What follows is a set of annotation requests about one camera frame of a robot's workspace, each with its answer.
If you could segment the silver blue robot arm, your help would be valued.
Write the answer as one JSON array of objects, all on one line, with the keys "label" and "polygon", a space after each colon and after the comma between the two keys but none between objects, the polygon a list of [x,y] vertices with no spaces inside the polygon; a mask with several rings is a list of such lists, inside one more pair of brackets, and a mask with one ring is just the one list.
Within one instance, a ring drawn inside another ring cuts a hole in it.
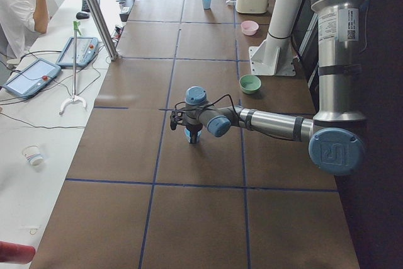
[{"label": "silver blue robot arm", "polygon": [[[189,143],[202,129],[216,137],[231,127],[255,130],[297,142],[307,142],[312,162],[323,171],[343,176],[358,169],[365,157],[361,134],[365,116],[356,109],[353,85],[361,73],[360,8],[367,0],[311,0],[317,14],[319,111],[313,119],[292,117],[241,106],[217,108],[205,90],[191,87],[185,106],[171,113],[171,127],[185,127]],[[284,76],[292,72],[291,35],[302,0],[276,0],[266,39],[249,49],[251,72]]]}]

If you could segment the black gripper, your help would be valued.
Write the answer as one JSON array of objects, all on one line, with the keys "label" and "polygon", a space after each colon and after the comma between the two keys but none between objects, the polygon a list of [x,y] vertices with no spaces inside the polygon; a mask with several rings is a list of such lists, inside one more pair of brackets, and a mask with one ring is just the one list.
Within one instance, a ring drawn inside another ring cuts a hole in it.
[{"label": "black gripper", "polygon": [[198,123],[196,125],[189,124],[187,125],[187,130],[190,133],[190,144],[197,143],[197,134],[202,130],[202,124]]}]

